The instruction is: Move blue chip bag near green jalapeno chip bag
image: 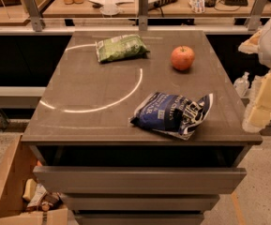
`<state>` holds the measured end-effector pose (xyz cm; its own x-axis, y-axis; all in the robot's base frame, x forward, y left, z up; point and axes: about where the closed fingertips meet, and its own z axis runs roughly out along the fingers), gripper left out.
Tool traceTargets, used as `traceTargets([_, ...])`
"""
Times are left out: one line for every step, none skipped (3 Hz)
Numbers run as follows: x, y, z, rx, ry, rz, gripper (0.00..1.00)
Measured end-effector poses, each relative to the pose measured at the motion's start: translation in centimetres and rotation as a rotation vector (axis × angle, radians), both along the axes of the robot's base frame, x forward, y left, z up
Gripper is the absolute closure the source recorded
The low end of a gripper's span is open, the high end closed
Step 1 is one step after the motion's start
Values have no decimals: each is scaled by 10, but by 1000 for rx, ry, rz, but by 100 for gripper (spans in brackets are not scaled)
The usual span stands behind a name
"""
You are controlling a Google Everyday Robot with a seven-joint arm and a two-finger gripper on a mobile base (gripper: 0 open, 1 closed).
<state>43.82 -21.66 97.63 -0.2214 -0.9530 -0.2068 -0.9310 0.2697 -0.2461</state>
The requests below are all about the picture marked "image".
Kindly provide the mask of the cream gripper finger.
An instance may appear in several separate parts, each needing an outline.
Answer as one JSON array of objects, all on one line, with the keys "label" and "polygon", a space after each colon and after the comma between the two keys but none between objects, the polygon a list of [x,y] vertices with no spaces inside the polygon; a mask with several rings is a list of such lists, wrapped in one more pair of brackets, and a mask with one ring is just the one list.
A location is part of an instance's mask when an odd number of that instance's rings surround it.
[{"label": "cream gripper finger", "polygon": [[248,98],[242,128],[257,133],[271,121],[271,69],[264,76],[254,78]]},{"label": "cream gripper finger", "polygon": [[259,50],[259,40],[260,40],[261,33],[262,31],[258,30],[249,39],[242,42],[238,47],[238,51],[240,51],[241,53],[246,53],[246,54],[257,53]]}]

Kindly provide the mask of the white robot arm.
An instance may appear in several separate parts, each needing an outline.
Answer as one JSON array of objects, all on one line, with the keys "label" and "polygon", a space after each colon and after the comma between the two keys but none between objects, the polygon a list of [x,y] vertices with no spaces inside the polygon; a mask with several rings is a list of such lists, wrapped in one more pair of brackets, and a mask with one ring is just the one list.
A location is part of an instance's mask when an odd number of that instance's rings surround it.
[{"label": "white robot arm", "polygon": [[241,53],[257,53],[259,63],[269,68],[261,78],[255,78],[249,92],[242,128],[256,133],[271,121],[271,18],[238,48]]}]

